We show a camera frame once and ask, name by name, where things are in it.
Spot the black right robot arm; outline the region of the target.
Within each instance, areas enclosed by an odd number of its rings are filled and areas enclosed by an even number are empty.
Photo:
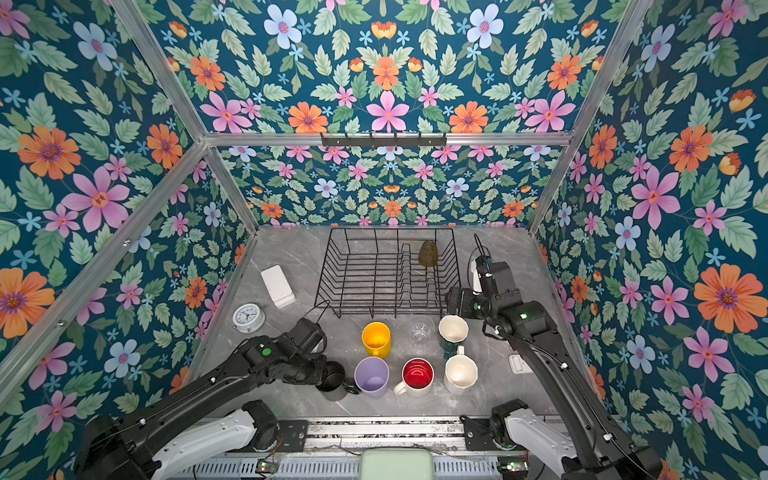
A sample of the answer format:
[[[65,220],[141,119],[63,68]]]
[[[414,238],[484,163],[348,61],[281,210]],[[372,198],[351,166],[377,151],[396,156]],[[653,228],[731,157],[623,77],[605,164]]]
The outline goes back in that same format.
[[[657,478],[663,470],[660,456],[618,426],[574,366],[546,308],[523,301],[507,263],[479,254],[475,265],[480,290],[452,288],[446,297],[449,312],[481,321],[486,337],[507,343],[542,384],[567,430],[554,429],[515,399],[492,409],[493,440],[525,448],[541,463],[546,479]]]

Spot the black mug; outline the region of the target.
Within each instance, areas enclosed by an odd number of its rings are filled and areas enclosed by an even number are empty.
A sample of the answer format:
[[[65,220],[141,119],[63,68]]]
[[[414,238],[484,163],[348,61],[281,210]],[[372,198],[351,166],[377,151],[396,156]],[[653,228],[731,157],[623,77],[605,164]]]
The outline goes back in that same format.
[[[347,377],[344,366],[335,361],[326,363],[322,381],[316,389],[331,402],[339,402],[348,395],[360,394],[354,380]]]

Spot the yellow plastic mug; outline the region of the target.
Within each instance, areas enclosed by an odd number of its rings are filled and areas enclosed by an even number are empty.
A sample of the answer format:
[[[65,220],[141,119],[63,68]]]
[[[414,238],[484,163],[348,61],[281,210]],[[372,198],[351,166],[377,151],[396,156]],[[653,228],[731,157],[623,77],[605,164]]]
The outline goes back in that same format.
[[[385,359],[391,352],[391,331],[385,323],[372,322],[366,325],[361,340],[366,354],[370,357]]]

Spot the gold glitter cup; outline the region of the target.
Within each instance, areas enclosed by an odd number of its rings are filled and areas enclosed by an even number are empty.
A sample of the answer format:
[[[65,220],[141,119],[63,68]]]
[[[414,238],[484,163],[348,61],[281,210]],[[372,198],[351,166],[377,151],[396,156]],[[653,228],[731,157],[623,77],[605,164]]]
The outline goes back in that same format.
[[[424,268],[435,268],[439,261],[439,249],[434,241],[427,240],[421,245],[418,263]]]

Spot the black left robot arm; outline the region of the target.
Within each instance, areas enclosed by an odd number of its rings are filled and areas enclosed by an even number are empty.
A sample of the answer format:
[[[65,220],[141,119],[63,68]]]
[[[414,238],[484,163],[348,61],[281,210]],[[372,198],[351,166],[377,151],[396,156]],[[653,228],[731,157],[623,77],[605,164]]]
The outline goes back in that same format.
[[[217,367],[164,399],[122,417],[98,415],[86,425],[75,457],[78,479],[149,479],[160,471],[161,450],[227,402],[280,381],[320,385],[327,376],[322,327],[301,318],[272,338],[242,341]]]

